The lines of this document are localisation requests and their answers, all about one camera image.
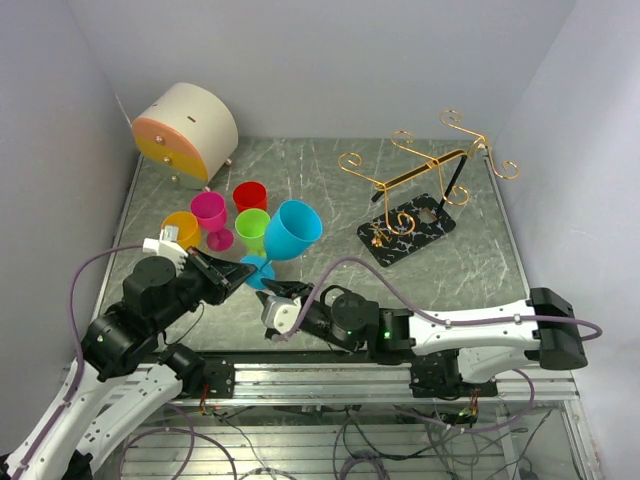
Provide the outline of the orange wine glass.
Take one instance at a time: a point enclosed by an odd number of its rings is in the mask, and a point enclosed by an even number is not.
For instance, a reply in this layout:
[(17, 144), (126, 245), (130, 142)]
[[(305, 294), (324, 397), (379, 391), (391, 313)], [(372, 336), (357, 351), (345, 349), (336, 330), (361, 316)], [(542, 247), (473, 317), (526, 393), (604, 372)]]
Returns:
[(198, 247), (201, 237), (199, 222), (196, 216), (188, 211), (174, 212), (161, 224), (161, 238), (175, 241), (183, 249)]

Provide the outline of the green wine glass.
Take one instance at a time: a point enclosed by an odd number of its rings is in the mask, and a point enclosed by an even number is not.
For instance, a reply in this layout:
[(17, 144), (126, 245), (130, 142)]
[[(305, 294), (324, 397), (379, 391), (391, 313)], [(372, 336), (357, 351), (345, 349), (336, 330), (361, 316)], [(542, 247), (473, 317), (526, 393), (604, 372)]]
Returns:
[(238, 214), (235, 230), (250, 255), (266, 256), (264, 236), (270, 221), (270, 215), (258, 208), (246, 209)]

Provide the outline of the blue wine glass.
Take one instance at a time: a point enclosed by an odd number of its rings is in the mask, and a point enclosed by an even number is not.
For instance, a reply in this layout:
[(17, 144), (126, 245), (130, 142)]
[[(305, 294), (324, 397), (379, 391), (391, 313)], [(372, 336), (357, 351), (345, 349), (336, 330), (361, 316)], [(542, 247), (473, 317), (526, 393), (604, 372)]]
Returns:
[(275, 279), (273, 261), (289, 261), (302, 255), (323, 234), (320, 216), (301, 200), (284, 201), (270, 217), (264, 236), (266, 256), (250, 255), (248, 252), (241, 260), (257, 268), (257, 272), (246, 281), (255, 290), (266, 288), (263, 279)]

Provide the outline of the pink wine glass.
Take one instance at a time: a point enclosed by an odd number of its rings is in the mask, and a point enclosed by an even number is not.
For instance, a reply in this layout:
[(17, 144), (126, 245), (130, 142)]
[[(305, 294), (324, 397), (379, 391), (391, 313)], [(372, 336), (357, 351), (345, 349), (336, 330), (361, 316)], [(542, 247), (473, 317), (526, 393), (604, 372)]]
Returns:
[(226, 227), (227, 205), (221, 194), (213, 191), (197, 194), (191, 200), (190, 210), (206, 231), (206, 244), (210, 250), (222, 252), (233, 245), (233, 233)]

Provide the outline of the red wine glass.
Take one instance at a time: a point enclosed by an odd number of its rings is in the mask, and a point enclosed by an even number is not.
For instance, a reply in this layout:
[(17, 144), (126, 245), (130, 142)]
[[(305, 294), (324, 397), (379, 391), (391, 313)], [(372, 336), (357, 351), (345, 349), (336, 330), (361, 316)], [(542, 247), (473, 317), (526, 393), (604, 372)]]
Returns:
[(249, 209), (266, 211), (268, 208), (267, 189), (257, 181), (247, 181), (239, 184), (234, 189), (232, 198), (239, 213)]

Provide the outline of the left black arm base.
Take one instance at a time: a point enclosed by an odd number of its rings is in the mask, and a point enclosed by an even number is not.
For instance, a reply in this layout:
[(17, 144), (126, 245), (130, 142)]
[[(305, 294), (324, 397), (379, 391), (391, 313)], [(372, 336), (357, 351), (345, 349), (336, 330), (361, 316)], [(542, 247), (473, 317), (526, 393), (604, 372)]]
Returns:
[(180, 398), (230, 399), (235, 388), (235, 368), (222, 357), (203, 357), (182, 344), (172, 345), (160, 356), (178, 380)]

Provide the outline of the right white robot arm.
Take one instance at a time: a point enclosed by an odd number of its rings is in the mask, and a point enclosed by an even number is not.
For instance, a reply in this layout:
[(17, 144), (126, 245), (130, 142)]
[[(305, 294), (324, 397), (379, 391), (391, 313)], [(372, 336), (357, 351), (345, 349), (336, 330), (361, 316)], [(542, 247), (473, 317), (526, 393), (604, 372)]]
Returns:
[(453, 364), (442, 369), (440, 380), (455, 396), (513, 369), (568, 371), (588, 364), (572, 305), (549, 288), (533, 288), (527, 299), (494, 308), (427, 312), (383, 308), (341, 286), (328, 302), (312, 298), (310, 284), (270, 285), (271, 292), (256, 294), (266, 338), (302, 331), (382, 365), (450, 352)]

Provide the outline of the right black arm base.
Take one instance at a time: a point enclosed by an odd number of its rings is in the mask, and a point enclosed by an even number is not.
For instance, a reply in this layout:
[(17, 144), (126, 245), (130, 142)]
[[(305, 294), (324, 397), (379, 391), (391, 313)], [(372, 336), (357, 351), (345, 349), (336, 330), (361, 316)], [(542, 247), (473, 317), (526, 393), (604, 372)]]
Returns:
[(478, 391), (481, 398), (497, 397), (495, 381), (474, 384), (462, 379), (458, 350), (416, 357), (410, 362), (410, 390), (414, 398), (457, 400)]

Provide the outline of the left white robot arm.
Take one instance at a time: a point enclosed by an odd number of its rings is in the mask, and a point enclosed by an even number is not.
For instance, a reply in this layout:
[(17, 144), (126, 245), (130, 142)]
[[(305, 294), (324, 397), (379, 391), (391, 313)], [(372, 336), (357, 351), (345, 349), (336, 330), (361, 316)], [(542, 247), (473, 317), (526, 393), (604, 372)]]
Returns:
[(111, 391), (156, 351), (169, 326), (201, 303), (223, 304), (257, 271), (175, 242), (147, 239), (139, 248), (146, 255), (123, 281), (122, 299), (75, 335), (64, 385), (29, 436), (2, 456), (2, 478), (88, 478), (98, 458), (77, 446)]

